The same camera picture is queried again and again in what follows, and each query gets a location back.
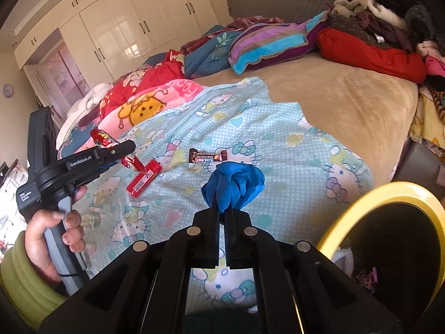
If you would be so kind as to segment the green sleeve forearm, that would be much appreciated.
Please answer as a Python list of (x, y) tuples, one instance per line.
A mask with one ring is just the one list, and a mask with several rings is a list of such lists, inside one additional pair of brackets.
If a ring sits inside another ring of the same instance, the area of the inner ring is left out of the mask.
[(1, 262), (1, 288), (21, 320), (37, 332), (42, 321), (67, 297), (44, 282), (30, 263), (25, 250), (25, 233), (20, 232), (15, 244)]

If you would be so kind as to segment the person's left hand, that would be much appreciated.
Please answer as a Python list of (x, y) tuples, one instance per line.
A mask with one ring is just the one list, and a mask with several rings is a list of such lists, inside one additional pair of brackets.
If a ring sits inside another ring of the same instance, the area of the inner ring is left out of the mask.
[(81, 215), (74, 210), (66, 216), (55, 210), (38, 210), (29, 221), (25, 233), (25, 250), (31, 265), (38, 276), (49, 286), (55, 287), (61, 278), (51, 261), (44, 232), (46, 229), (64, 223), (66, 232), (62, 239), (72, 252), (81, 252), (85, 249), (84, 229), (81, 225)]

